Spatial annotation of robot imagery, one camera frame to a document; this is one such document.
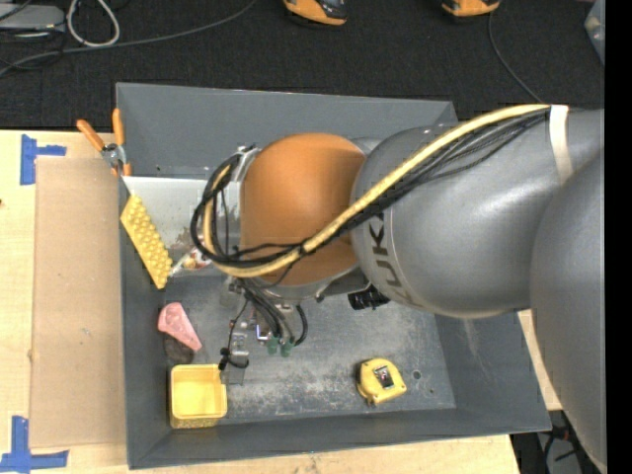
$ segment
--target orange shoe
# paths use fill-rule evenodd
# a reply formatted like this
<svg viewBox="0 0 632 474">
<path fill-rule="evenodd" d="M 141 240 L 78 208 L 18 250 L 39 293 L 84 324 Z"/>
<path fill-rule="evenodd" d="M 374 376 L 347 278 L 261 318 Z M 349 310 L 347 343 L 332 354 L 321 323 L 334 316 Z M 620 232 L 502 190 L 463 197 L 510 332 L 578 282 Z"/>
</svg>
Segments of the orange shoe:
<svg viewBox="0 0 632 474">
<path fill-rule="evenodd" d="M 346 0 L 281 0 L 301 25 L 339 27 L 347 21 Z"/>
</svg>

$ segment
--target yellow sponge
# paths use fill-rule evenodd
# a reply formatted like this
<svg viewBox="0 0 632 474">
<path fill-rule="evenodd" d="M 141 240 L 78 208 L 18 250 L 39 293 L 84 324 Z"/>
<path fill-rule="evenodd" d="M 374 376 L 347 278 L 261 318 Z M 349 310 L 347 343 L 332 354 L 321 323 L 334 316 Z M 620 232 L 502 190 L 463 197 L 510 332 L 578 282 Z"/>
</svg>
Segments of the yellow sponge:
<svg viewBox="0 0 632 474">
<path fill-rule="evenodd" d="M 120 222 L 125 227 L 154 284 L 158 289 L 164 288 L 173 260 L 169 258 L 169 252 L 139 196 L 129 197 L 120 215 Z"/>
</svg>

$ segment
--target pink eraser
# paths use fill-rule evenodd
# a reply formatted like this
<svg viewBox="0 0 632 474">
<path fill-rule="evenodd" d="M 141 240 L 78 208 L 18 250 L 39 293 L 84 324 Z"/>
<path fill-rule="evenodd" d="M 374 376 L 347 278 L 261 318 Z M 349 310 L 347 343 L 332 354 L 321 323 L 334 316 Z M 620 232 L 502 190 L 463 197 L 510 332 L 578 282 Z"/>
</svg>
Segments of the pink eraser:
<svg viewBox="0 0 632 474">
<path fill-rule="evenodd" d="M 198 334 L 180 302 L 172 302 L 162 308 L 158 316 L 158 330 L 176 338 L 195 352 L 201 349 Z"/>
</svg>

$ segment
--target yellow cable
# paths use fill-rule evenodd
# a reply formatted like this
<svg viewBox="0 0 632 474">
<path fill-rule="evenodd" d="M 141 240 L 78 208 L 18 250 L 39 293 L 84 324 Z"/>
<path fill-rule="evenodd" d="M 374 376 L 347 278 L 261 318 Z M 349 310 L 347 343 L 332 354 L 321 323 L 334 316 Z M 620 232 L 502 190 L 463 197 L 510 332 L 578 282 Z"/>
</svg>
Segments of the yellow cable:
<svg viewBox="0 0 632 474">
<path fill-rule="evenodd" d="M 424 160 L 431 157 L 434 153 L 438 152 L 443 146 L 449 144 L 450 142 L 456 140 L 457 138 L 462 137 L 463 135 L 474 131 L 478 128 L 486 126 L 488 124 L 492 124 L 503 119 L 515 118 L 518 116 L 526 115 L 528 113 L 534 113 L 536 111 L 541 111 L 543 109 L 549 108 L 549 105 L 546 104 L 528 104 L 521 106 L 514 106 L 505 109 L 499 109 L 497 111 L 493 111 L 491 113 L 487 113 L 485 115 L 478 116 L 477 118 L 471 119 L 470 121 L 464 122 L 447 131 L 446 133 L 440 135 L 434 141 L 430 142 L 427 146 L 417 150 L 411 156 L 409 156 L 401 165 L 399 165 L 396 169 L 392 170 L 389 174 L 387 174 L 381 181 L 376 183 L 372 188 L 370 188 L 362 197 L 356 200 L 352 205 L 350 205 L 344 212 L 342 212 L 336 219 L 331 221 L 325 228 L 323 228 L 320 232 L 309 238 L 304 244 L 303 248 L 296 248 L 283 255 L 272 262 L 268 262 L 266 264 L 261 264 L 255 267 L 251 267 L 248 269 L 232 267 L 224 264 L 215 264 L 215 266 L 221 270 L 222 272 L 234 276 L 234 277 L 258 277 L 266 274 L 270 274 L 274 271 L 278 271 L 288 265 L 296 262 L 300 257 L 302 252 L 311 253 L 319 246 L 324 244 L 327 240 L 329 240 L 333 235 L 336 234 L 338 229 L 345 224 L 349 219 L 353 216 L 367 208 L 372 202 L 374 202 L 380 195 L 382 195 L 386 190 L 395 185 L 402 177 L 404 177 L 407 173 L 412 171 L 415 167 L 419 166 Z M 227 169 L 224 169 L 220 174 L 219 179 L 225 175 Z M 208 203 L 206 205 L 206 209 L 204 210 L 204 221 L 203 221 L 203 229 L 204 229 L 204 244 L 207 249 L 213 252 L 211 238 L 210 238 L 210 221 L 209 215 L 212 213 L 212 203 Z"/>
</svg>

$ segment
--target green connector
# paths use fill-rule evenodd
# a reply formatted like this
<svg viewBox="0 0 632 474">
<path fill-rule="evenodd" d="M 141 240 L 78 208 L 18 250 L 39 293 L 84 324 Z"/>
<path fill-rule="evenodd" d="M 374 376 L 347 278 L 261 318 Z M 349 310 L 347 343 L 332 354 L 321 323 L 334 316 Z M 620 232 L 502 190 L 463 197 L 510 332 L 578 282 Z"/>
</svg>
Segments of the green connector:
<svg viewBox="0 0 632 474">
<path fill-rule="evenodd" d="M 268 355 L 276 355 L 278 348 L 278 340 L 279 337 L 271 336 L 266 342 L 266 346 L 268 346 Z"/>
<path fill-rule="evenodd" d="M 293 341 L 287 341 L 285 344 L 283 344 L 280 347 L 280 355 L 281 356 L 289 356 L 293 347 L 294 347 L 294 342 Z"/>
</svg>

